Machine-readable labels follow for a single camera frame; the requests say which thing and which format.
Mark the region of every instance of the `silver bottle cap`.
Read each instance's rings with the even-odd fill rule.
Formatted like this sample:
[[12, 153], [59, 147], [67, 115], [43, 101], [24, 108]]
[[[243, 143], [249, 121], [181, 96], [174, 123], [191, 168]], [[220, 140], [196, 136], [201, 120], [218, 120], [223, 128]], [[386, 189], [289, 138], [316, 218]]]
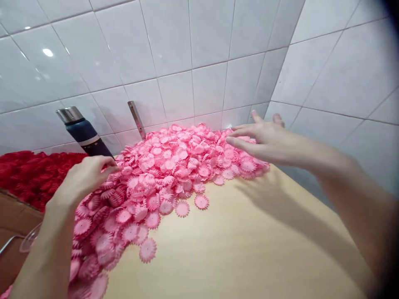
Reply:
[[76, 108], [75, 106], [55, 110], [55, 112], [65, 124], [84, 118], [78, 108]]

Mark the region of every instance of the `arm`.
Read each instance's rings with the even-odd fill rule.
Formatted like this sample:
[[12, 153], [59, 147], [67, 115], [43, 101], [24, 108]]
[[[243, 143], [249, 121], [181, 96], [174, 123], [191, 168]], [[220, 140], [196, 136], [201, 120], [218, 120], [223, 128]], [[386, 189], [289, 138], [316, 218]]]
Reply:
[[[109, 165], [101, 172], [104, 165]], [[10, 299], [66, 298], [71, 265], [75, 209], [118, 170], [112, 157], [86, 157], [74, 165], [46, 205], [44, 220], [14, 283]]]
[[[300, 167], [316, 176], [372, 271], [380, 277], [389, 254], [396, 200], [371, 179], [351, 157], [323, 143], [284, 129], [279, 115], [264, 122], [234, 127], [226, 141], [274, 164]], [[251, 136], [257, 144], [236, 138]]]

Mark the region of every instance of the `left hand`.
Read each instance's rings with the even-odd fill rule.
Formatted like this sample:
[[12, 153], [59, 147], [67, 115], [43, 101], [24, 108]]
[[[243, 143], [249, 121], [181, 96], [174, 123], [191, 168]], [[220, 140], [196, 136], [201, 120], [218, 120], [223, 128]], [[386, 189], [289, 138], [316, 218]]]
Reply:
[[[104, 165], [108, 167], [101, 172]], [[105, 182], [111, 173], [120, 171], [112, 157], [86, 157], [75, 164], [48, 203], [76, 208], [80, 201]]]

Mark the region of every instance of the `metal bracket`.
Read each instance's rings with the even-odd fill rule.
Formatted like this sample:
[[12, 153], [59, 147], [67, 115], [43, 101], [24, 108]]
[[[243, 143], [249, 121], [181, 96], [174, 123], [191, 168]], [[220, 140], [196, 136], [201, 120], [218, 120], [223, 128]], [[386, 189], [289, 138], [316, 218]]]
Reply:
[[143, 123], [141, 122], [140, 116], [138, 114], [136, 105], [134, 104], [134, 101], [129, 101], [128, 102], [129, 108], [130, 108], [130, 112], [133, 115], [133, 119], [136, 123], [136, 126], [138, 128], [138, 131], [140, 133], [141, 139], [144, 140], [145, 139], [145, 130], [143, 127]]
[[20, 239], [25, 239], [24, 236], [19, 236], [19, 235], [15, 235], [13, 237], [11, 237], [7, 243], [4, 244], [4, 246], [0, 249], [0, 255], [3, 253], [3, 251], [7, 248], [7, 246], [12, 242], [13, 239], [15, 238], [20, 238]]

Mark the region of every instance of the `forearm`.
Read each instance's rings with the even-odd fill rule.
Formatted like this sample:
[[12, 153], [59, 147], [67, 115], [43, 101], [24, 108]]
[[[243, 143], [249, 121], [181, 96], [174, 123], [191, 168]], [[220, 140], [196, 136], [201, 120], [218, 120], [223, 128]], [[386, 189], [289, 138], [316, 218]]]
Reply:
[[67, 297], [74, 209], [59, 202], [53, 198], [46, 206], [40, 233], [14, 283], [11, 299]]
[[381, 276], [396, 227], [396, 200], [353, 158], [317, 142], [309, 148], [305, 168], [318, 179], [370, 268]]

